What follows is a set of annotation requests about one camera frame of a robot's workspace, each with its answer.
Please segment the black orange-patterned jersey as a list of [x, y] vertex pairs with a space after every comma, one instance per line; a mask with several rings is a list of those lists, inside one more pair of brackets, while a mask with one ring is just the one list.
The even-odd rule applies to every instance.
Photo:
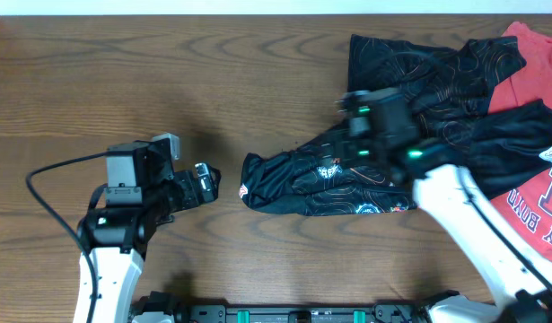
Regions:
[[353, 35], [341, 122], [296, 149], [249, 154], [243, 203], [267, 214], [378, 214], [415, 207], [413, 178], [434, 162], [468, 168], [488, 198], [549, 167], [552, 109], [541, 99], [494, 112], [526, 61], [513, 37], [462, 48]]

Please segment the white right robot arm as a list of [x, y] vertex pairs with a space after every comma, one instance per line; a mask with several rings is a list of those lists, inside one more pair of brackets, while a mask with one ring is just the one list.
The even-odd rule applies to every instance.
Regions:
[[477, 269], [493, 301], [448, 292], [418, 306], [417, 322], [552, 322], [552, 263], [492, 206], [461, 154], [423, 139], [396, 88], [344, 94], [348, 124], [334, 145], [347, 163], [375, 160], [394, 184], [409, 182], [416, 205], [431, 215]]

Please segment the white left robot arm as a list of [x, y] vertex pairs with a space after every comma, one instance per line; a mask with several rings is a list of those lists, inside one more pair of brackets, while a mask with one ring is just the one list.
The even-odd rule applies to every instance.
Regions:
[[218, 198], [221, 172], [204, 162], [174, 170], [179, 148], [173, 135], [108, 148], [108, 181], [77, 228], [83, 253], [74, 321], [126, 322], [157, 228]]

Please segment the red printed t-shirt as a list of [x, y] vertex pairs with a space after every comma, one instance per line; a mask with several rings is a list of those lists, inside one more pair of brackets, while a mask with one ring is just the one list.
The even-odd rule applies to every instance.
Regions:
[[527, 173], [491, 203], [552, 262], [552, 38], [522, 22], [513, 22], [504, 36], [517, 39], [526, 66], [495, 88], [489, 111], [517, 113], [514, 138], [505, 147], [513, 154], [509, 163]]

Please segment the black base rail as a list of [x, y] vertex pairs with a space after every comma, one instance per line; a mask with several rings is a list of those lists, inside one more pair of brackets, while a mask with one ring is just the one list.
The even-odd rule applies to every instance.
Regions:
[[428, 308], [456, 291], [422, 301], [379, 301], [363, 306], [235, 306], [187, 304], [173, 294], [151, 292], [132, 305], [129, 322], [170, 323], [412, 323], [429, 322]]

